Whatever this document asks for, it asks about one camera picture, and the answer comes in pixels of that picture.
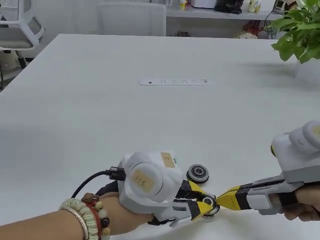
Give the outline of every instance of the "sticker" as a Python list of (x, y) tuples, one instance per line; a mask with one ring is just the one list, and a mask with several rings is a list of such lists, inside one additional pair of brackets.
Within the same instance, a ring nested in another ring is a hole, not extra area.
[(161, 152), (161, 157), (166, 168), (174, 169), (176, 167), (170, 153)]
[(144, 174), (141, 170), (136, 170), (132, 175), (131, 180), (145, 193), (150, 193), (155, 185), (154, 180)]
[(312, 128), (312, 132), (318, 139), (320, 139), (320, 125), (314, 126)]

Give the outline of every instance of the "metal bearing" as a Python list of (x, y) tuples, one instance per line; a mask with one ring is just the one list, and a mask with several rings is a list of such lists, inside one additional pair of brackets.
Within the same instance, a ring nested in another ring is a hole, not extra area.
[(216, 202), (216, 196), (207, 193), (207, 196), (202, 200), (202, 202), (209, 204), (213, 207), (213, 209), (210, 212), (204, 214), (202, 217), (204, 219), (212, 219), (220, 210), (220, 206)]
[(194, 164), (189, 168), (186, 177), (196, 184), (204, 184), (209, 179), (209, 171), (205, 166)]

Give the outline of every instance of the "forearm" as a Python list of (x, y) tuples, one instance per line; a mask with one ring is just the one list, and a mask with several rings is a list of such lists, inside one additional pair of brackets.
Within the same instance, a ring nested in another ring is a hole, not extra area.
[[(117, 193), (108, 193), (100, 198), (110, 219), (110, 235), (130, 232), (153, 216), (135, 214), (123, 208)], [(80, 222), (66, 210), (0, 226), (1, 240), (83, 240), (84, 231)]]
[(82, 240), (77, 218), (65, 210), (0, 226), (1, 240)]

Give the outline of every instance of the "bottle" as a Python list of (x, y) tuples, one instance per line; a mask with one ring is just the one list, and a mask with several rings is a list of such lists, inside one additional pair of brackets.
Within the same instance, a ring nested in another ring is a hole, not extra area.
[(185, 10), (187, 5), (187, 0), (180, 0), (180, 9)]
[(259, 12), (261, 6), (261, 0), (250, 0), (248, 6), (248, 12), (250, 13), (257, 13)]
[(255, 9), (254, 9), (254, 12), (255, 12), (255, 13), (258, 13), (258, 12), (259, 12), (260, 7), (261, 7), (261, 2), (262, 2), (262, 0), (257, 0), (256, 7), (255, 7)]

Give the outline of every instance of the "potted plant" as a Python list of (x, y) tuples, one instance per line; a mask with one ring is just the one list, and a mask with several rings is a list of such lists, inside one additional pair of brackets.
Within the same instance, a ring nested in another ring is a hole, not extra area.
[(287, 61), (292, 55), (298, 59), (296, 77), (320, 84), (320, 2), (305, 0), (300, 9), (289, 10), (270, 27), (285, 34), (272, 44), (280, 58)]

